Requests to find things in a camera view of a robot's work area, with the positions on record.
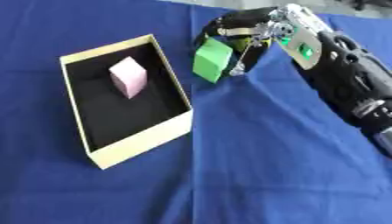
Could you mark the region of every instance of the cardboard box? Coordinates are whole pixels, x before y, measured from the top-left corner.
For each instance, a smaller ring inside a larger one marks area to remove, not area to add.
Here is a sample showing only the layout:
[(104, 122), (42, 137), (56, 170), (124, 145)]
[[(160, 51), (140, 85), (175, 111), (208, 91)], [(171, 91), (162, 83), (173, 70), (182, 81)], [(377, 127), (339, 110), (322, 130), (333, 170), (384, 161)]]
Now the cardboard box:
[[(130, 56), (147, 70), (147, 86), (127, 99), (109, 68)], [(191, 130), (193, 110), (153, 35), (60, 58), (81, 141), (102, 169)]]

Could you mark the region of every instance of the black foam lining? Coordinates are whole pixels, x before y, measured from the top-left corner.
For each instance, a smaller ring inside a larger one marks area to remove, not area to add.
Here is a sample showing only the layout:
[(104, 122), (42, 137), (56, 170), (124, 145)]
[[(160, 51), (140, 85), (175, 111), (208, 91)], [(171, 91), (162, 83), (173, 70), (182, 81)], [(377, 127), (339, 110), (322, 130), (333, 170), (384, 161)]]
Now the black foam lining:
[[(127, 99), (116, 89), (109, 68), (132, 57), (147, 70), (147, 86)], [(91, 151), (186, 112), (153, 44), (139, 45), (66, 65)]]

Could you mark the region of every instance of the blue cloth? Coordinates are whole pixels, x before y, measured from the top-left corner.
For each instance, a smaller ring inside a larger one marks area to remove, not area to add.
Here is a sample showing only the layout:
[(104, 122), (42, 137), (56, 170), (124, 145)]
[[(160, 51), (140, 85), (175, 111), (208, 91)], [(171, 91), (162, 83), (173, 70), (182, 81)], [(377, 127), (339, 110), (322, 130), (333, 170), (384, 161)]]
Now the blue cloth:
[[(152, 1), (0, 8), (0, 223), (390, 223), (391, 164), (277, 45), (247, 76), (192, 74), (221, 9)], [(390, 20), (323, 16), (392, 66)], [(58, 57), (154, 33), (194, 107), (191, 135), (100, 171), (84, 155)]]

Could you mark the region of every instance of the robotic hand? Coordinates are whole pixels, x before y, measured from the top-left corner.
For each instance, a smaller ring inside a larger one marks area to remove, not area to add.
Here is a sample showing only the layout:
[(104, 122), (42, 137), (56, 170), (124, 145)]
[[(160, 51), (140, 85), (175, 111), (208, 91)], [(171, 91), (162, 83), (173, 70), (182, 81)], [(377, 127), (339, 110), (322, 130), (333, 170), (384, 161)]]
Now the robotic hand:
[(319, 97), (346, 123), (357, 128), (392, 158), (392, 73), (342, 32), (333, 31), (297, 4), (230, 12), (207, 25), (196, 46), (210, 36), (242, 41), (231, 75), (244, 74), (275, 40)]

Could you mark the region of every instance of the pink cube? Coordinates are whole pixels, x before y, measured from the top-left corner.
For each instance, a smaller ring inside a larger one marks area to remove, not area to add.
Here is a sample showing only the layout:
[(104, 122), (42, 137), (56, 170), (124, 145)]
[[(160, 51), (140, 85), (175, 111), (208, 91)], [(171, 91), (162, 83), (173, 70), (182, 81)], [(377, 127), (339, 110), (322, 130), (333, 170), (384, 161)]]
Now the pink cube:
[(113, 65), (109, 71), (115, 86), (128, 98), (137, 95), (147, 83), (146, 70), (131, 57)]

